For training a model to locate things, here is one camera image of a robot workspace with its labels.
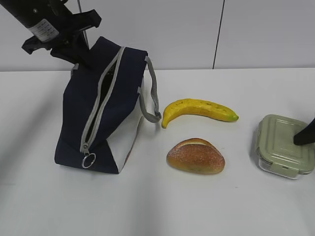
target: metal ring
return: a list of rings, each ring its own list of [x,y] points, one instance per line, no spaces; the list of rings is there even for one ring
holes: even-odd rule
[[[94,156],[94,159],[93,159],[93,161],[90,163],[89,166],[85,166],[85,161],[86,161],[87,158],[90,157],[90,156]],[[83,158],[83,160],[82,160],[82,167],[83,167],[84,169],[88,169],[89,167],[91,167],[91,166],[94,164],[95,161],[96,161],[96,154],[95,154],[95,153],[91,153],[91,154],[89,154],[89,155],[86,155],[86,156]]]

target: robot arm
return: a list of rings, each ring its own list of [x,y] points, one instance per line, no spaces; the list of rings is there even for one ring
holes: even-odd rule
[[[98,27],[101,17],[95,10],[72,14],[68,0],[0,0],[0,4],[33,33],[22,48],[29,54],[45,48],[51,55],[89,67],[89,48],[83,31]]]

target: container lid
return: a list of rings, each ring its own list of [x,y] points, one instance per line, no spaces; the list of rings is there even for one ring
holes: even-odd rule
[[[297,146],[293,137],[307,126],[306,123],[267,115],[259,125],[257,147],[260,156],[279,174],[308,174],[315,167],[315,145]]]

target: white wall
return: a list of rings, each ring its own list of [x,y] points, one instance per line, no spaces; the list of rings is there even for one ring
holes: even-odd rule
[[[77,1],[69,0],[78,12]],[[87,31],[90,45],[101,35],[117,44],[149,51],[155,68],[212,68],[222,0],[81,0],[83,11],[103,18]],[[0,6],[0,71],[65,70],[71,64],[45,49],[21,49],[32,34]]]
[[[120,45],[147,50],[157,69],[212,68],[223,0],[89,0],[103,18],[90,30]]]
[[[314,67],[314,0],[226,0],[215,68]]]
[[[73,13],[77,13],[75,0],[67,4]],[[22,45],[32,37],[20,22],[0,5],[0,71],[31,71],[31,70],[69,70],[72,64],[53,58],[45,49],[27,54]]]

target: white label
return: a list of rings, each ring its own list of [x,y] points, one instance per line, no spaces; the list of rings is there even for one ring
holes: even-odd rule
[[[48,42],[59,35],[58,30],[49,21],[42,19],[38,24],[29,30],[43,43]]]

